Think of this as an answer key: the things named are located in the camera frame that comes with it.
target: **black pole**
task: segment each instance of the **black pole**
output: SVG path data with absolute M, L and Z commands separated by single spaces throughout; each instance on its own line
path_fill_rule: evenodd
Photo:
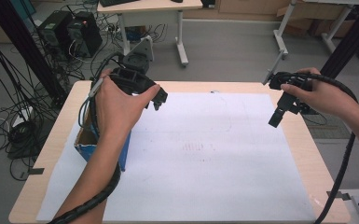
M 52 73 L 27 27 L 9 0 L 0 0 L 0 26 L 45 87 L 56 106 L 62 106 L 67 92 Z
M 321 69 L 321 74 L 336 78 L 357 51 L 359 51 L 359 18 L 330 55 Z

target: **wooden table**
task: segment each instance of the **wooden table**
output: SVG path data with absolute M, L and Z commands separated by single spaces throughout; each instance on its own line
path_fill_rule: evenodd
M 130 42 L 127 40 L 125 27 L 177 23 L 176 46 L 183 66 L 188 65 L 185 47 L 182 41 L 183 10 L 202 7 L 200 0 L 184 0 L 175 3 L 170 0 L 141 0 L 111 7 L 98 5 L 101 13 L 117 13 L 120 32 L 123 38 L 124 55 L 130 52 Z
M 260 83 L 234 82 L 158 82 L 166 92 L 240 92 L 267 93 L 276 105 L 281 91 L 272 91 Z M 90 91 L 90 81 L 78 81 L 62 108 L 60 115 L 44 145 L 34 169 L 44 168 L 42 175 L 30 175 L 9 215 L 12 223 L 36 223 L 36 216 L 47 191 L 48 181 L 54 166 L 61 156 L 67 136 L 77 120 L 77 113 Z M 284 115 L 281 122 L 286 140 L 292 151 L 311 205 L 318 217 L 327 200 L 333 180 L 324 164 L 311 135 L 301 116 Z M 351 216 L 341 199 L 336 199 L 324 223 L 348 223 Z

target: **human hand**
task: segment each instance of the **human hand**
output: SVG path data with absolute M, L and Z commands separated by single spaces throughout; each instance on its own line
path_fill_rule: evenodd
M 316 68 L 302 68 L 297 72 L 321 75 Z M 313 80 L 311 84 L 312 91 L 304 91 L 289 84 L 283 84 L 281 88 L 310 107 L 340 118 L 348 114 L 351 108 L 357 106 L 352 97 L 335 86 L 318 80 Z
M 108 77 L 111 72 L 111 69 L 102 71 L 101 78 L 104 81 L 96 95 L 100 135 L 121 132 L 127 136 L 141 117 L 145 106 L 158 93 L 159 85 L 154 85 L 136 96 L 128 95 Z

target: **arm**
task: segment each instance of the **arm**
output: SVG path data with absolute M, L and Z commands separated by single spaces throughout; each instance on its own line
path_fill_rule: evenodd
M 320 75 L 316 68 L 304 68 L 298 72 Z M 281 88 L 312 108 L 341 118 L 359 139 L 359 104 L 339 88 L 317 80 L 312 81 L 312 91 L 303 91 L 288 84 L 283 84 Z
M 107 76 L 110 72 L 111 70 L 104 70 L 101 77 Z M 155 85 L 140 95 L 129 96 L 110 78 L 104 79 L 96 95 L 100 139 L 82 175 L 55 217 L 83 204 L 106 187 L 115 171 L 118 156 L 128 133 L 141 117 L 146 104 L 158 91 L 159 85 Z M 101 223 L 105 206 L 106 201 L 73 223 Z

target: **floor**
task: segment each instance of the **floor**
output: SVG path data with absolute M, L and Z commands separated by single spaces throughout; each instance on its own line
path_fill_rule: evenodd
M 42 3 L 36 7 L 34 20 L 43 21 L 53 10 L 60 9 L 63 4 Z M 222 81 L 222 82 L 261 82 L 267 70 L 272 67 L 278 55 L 278 47 L 272 30 L 279 23 L 263 21 L 193 21 L 185 20 L 183 38 L 189 65 L 182 66 L 176 53 L 174 37 L 176 26 L 169 25 L 158 43 L 153 46 L 155 61 L 150 64 L 147 75 L 156 81 Z M 296 37 L 285 35 L 285 43 L 289 50 L 288 57 L 281 61 L 279 71 L 295 72 L 298 68 L 314 66 L 322 68 L 329 53 L 322 40 L 317 37 Z M 0 49 L 26 74 L 27 68 L 19 53 L 10 44 L 0 45 Z M 107 43 L 95 58 L 95 62 L 103 59 L 114 50 L 114 45 Z M 86 79 L 91 76 L 90 64 L 84 63 L 82 73 Z M 0 67 L 0 74 L 5 72 Z M 359 100 L 359 59 L 353 57 L 337 78 L 349 86 Z M 11 106 L 8 95 L 0 83 L 0 109 Z M 334 178 L 346 146 L 346 139 L 315 139 L 330 174 Z M 10 175 L 11 160 L 5 151 L 0 151 L 0 223 L 9 223 L 8 214 L 16 201 L 22 181 Z M 20 175 L 26 168 L 21 163 L 14 164 L 15 175 Z M 342 189 L 359 189 L 359 144 L 356 142 L 348 171 L 341 185 Z

